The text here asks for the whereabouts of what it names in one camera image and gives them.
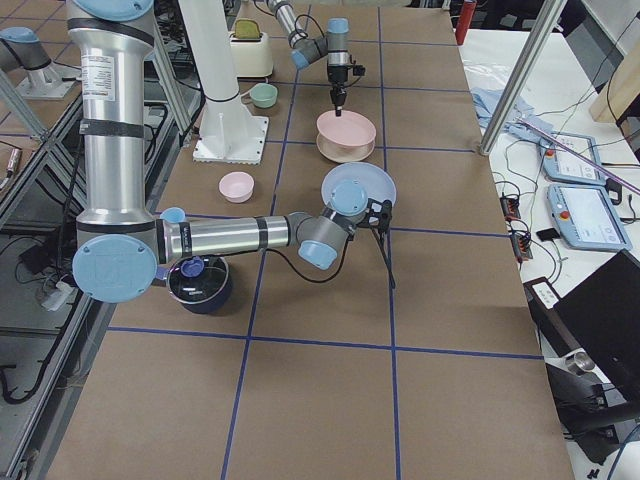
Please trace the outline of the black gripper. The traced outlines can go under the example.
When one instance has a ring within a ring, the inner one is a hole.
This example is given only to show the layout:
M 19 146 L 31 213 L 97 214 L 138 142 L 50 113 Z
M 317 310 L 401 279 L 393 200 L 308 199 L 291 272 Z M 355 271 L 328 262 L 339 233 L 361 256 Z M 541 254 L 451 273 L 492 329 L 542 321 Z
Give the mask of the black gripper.
M 346 101 L 346 85 L 349 79 L 349 64 L 328 64 L 327 78 L 331 85 L 330 98 L 334 107 L 336 117 L 342 115 L 342 110 Z

